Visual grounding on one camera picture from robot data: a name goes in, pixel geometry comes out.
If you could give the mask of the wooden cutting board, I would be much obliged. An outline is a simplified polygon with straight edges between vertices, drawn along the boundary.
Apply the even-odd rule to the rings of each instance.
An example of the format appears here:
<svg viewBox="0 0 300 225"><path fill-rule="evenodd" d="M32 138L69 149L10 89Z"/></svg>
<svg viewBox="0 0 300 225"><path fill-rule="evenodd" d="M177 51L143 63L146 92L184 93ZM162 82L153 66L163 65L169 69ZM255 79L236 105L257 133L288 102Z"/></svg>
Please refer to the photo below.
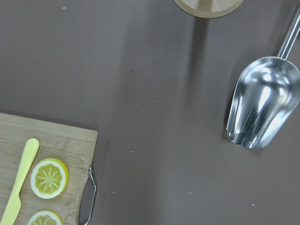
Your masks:
<svg viewBox="0 0 300 225"><path fill-rule="evenodd" d="M10 114L0 115L0 212L4 213L11 194L25 143L30 138L40 146L32 163L35 166L45 158L61 160L68 169L69 179L63 192L51 199L42 199L30 186L30 174L20 192L21 209L16 225L27 224L40 210L57 213L63 224L79 223L80 204L88 180L98 132L48 121Z"/></svg>

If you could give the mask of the wooden mug tree stand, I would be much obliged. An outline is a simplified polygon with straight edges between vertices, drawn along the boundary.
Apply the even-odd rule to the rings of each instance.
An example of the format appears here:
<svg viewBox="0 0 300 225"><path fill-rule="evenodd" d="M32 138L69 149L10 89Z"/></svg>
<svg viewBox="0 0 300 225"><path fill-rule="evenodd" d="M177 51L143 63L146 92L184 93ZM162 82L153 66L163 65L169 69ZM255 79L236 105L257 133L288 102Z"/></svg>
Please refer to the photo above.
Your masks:
<svg viewBox="0 0 300 225"><path fill-rule="evenodd" d="M186 13L200 18L217 18L236 10L243 0L174 0Z"/></svg>

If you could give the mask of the lemon slice near edge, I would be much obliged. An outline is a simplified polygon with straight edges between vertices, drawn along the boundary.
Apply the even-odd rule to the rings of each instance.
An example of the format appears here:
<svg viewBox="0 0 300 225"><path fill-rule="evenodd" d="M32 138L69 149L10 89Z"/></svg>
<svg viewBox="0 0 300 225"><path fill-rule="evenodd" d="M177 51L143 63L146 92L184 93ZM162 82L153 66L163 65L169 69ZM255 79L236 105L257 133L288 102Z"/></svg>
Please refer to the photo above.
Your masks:
<svg viewBox="0 0 300 225"><path fill-rule="evenodd" d="M42 199L60 195L68 183L67 166L55 158L39 161L32 170L30 186L34 194Z"/></svg>

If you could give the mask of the metal scoop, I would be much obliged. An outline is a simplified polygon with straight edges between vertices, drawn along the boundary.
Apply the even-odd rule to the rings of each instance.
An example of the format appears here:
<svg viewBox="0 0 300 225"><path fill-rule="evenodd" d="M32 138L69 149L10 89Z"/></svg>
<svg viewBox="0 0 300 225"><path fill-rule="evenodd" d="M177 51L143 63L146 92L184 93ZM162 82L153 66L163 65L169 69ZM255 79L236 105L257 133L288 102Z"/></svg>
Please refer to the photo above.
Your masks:
<svg viewBox="0 0 300 225"><path fill-rule="evenodd" d="M300 101L300 71L288 56L300 33L297 6L276 56L259 58L241 72L226 125L229 140L265 148Z"/></svg>

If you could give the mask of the lemon slice far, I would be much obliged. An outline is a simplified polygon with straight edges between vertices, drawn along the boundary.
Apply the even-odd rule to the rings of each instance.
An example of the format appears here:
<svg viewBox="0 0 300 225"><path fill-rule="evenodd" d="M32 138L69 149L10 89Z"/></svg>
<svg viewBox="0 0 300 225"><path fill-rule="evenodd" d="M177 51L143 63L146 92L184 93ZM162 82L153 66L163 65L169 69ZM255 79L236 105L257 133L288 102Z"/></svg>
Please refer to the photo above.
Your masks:
<svg viewBox="0 0 300 225"><path fill-rule="evenodd" d="M62 225L59 215L50 210L36 212L28 220L27 225Z"/></svg>

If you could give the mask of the yellow plastic knife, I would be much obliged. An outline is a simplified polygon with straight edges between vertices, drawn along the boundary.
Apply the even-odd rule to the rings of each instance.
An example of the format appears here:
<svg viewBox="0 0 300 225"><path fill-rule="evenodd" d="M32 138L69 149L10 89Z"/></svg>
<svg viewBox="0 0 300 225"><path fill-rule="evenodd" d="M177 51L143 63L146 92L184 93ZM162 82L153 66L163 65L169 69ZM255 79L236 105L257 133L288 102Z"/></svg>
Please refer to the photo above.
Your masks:
<svg viewBox="0 0 300 225"><path fill-rule="evenodd" d="M13 225L16 221L22 205L20 192L33 160L37 154L38 148L39 141L36 138L30 138L27 140L23 149L14 186L0 222L1 225Z"/></svg>

